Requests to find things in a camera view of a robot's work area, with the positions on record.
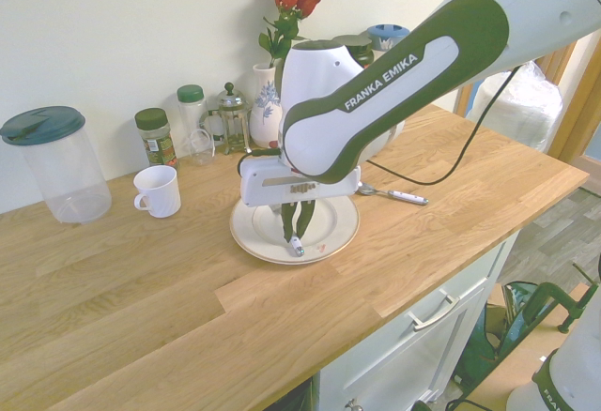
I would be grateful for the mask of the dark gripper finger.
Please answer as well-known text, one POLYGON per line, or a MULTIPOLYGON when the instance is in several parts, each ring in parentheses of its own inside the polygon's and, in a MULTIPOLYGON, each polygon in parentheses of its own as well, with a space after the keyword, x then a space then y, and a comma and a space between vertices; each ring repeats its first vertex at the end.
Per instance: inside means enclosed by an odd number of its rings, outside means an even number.
POLYGON ((293 217, 296 211, 297 203, 286 203, 281 205, 281 219, 283 223, 284 239, 290 242, 293 234, 293 217))
POLYGON ((314 215, 316 201, 301 201, 300 205, 301 208, 300 214, 297 218, 296 234, 298 237, 303 237, 314 215))

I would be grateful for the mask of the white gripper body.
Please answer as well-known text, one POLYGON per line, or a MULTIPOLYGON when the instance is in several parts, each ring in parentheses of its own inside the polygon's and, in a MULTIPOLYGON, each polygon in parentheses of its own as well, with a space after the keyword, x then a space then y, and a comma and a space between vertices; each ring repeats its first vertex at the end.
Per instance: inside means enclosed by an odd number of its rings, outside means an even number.
POLYGON ((271 206, 351 195, 359 187, 361 168, 356 167, 341 181, 326 184, 295 172, 271 156, 243 160, 240 175, 242 202, 249 207, 271 206))

